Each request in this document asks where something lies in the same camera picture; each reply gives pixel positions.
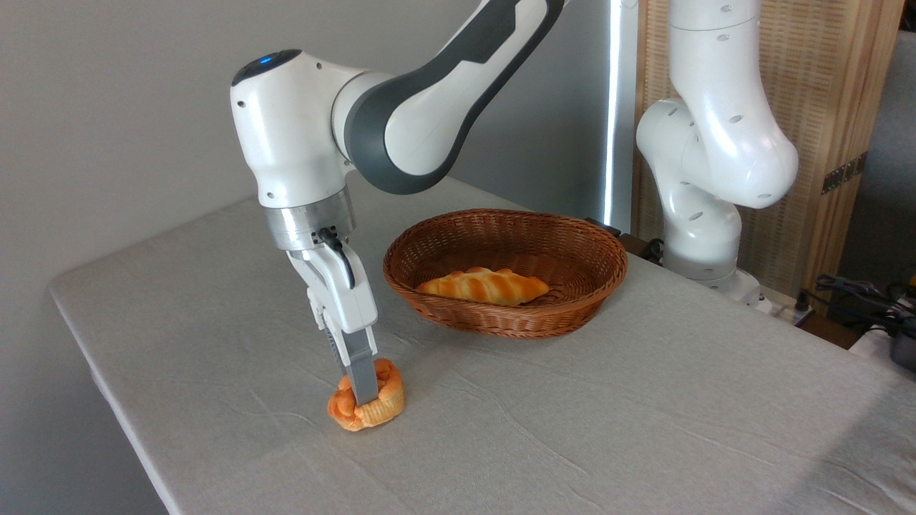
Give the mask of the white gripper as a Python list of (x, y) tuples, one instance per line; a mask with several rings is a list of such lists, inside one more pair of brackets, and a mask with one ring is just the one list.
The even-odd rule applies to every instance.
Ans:
[(333, 239), (314, 249), (288, 251), (289, 261), (307, 284), (308, 300), (330, 348), (346, 373), (356, 406), (379, 397), (372, 326), (379, 319), (369, 277), (362, 261), (343, 241)]

